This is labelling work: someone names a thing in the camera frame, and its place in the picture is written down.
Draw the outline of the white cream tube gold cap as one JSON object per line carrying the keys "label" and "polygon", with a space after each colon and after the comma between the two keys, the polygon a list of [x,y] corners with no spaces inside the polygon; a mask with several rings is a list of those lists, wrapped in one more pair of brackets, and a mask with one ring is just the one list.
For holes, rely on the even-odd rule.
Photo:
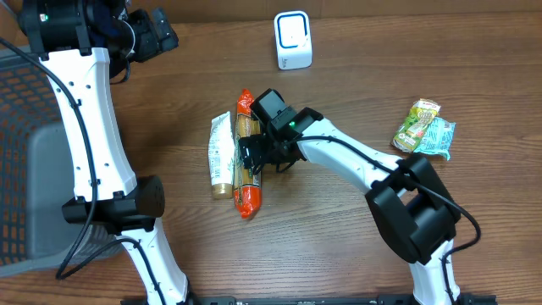
{"label": "white cream tube gold cap", "polygon": [[208,162],[212,195],[215,199],[228,199],[233,196],[234,155],[235,144],[228,111],[211,121]]}

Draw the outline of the teal wipes packet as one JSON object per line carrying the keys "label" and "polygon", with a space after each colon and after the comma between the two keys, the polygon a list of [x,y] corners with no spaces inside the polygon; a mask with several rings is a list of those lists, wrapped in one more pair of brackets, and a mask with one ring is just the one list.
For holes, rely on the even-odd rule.
{"label": "teal wipes packet", "polygon": [[414,152],[426,155],[440,155],[446,161],[449,161],[451,159],[450,147],[455,127],[455,122],[448,122],[440,117],[434,118]]}

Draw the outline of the green juice carton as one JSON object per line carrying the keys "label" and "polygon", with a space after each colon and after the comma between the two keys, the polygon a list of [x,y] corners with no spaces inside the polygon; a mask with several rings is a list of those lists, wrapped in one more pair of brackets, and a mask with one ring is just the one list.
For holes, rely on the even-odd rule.
{"label": "green juice carton", "polygon": [[429,125],[439,115],[440,108],[441,106],[432,100],[417,100],[390,144],[405,153],[412,153],[423,139]]}

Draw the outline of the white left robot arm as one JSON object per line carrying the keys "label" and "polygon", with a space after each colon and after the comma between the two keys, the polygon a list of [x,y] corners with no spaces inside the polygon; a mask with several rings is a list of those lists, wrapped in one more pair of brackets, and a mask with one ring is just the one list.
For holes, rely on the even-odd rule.
{"label": "white left robot arm", "polygon": [[121,141],[111,80],[126,80],[130,65],[177,48],[178,37],[160,8],[128,10],[125,1],[27,0],[19,12],[32,63],[43,71],[58,102],[74,173],[64,219],[83,232],[98,225],[109,247],[130,255],[148,304],[190,304],[163,229],[161,180],[139,177]]}

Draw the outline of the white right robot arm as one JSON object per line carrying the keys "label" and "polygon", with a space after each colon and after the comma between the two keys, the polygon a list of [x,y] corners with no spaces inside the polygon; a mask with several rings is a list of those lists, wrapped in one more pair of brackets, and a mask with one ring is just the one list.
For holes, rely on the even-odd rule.
{"label": "white right robot arm", "polygon": [[401,158],[348,136],[312,108],[296,111],[275,89],[249,104],[261,131],[241,138],[243,164],[259,174],[267,164],[284,172],[297,161],[324,166],[364,196],[387,246],[408,263],[417,304],[472,304],[460,291],[452,255],[477,244],[481,228],[455,203],[422,155]]}

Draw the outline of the orange pasta packet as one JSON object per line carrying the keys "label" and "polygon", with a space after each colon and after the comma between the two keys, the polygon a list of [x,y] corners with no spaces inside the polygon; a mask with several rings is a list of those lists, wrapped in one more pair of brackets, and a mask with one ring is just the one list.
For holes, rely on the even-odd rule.
{"label": "orange pasta packet", "polygon": [[252,118],[250,106],[254,97],[248,89],[243,89],[236,104],[235,123],[235,172],[234,199],[235,207],[243,219],[253,218],[262,205],[261,175],[252,173],[252,166],[247,169],[244,156],[247,151],[241,145],[241,139],[261,133],[257,121]]}

